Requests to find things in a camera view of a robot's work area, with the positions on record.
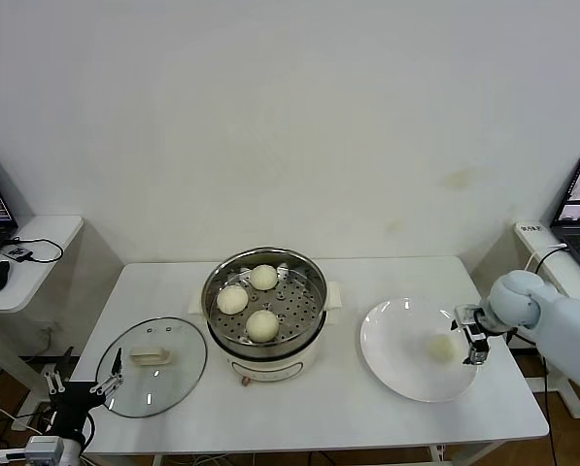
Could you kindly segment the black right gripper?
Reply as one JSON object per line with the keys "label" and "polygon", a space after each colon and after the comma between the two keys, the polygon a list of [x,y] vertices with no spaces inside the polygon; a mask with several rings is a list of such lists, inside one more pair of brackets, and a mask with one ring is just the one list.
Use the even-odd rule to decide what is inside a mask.
{"label": "black right gripper", "polygon": [[[470,344],[468,346],[467,357],[462,362],[464,365],[479,366],[483,365],[487,360],[490,346],[487,341],[488,335],[486,328],[480,321],[482,316],[483,312],[481,310],[471,310],[468,313],[465,333]],[[455,331],[460,327],[459,323],[453,320],[450,330]]]}

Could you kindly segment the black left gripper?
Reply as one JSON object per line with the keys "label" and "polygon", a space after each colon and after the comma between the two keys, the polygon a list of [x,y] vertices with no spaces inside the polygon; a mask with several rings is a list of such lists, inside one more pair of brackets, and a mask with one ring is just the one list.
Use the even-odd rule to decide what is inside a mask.
{"label": "black left gripper", "polygon": [[94,382],[68,382],[68,366],[74,347],[70,346],[53,364],[43,368],[55,416],[51,433],[82,433],[86,415],[103,404],[103,395],[114,393],[122,384],[121,348],[118,348],[109,373]]}

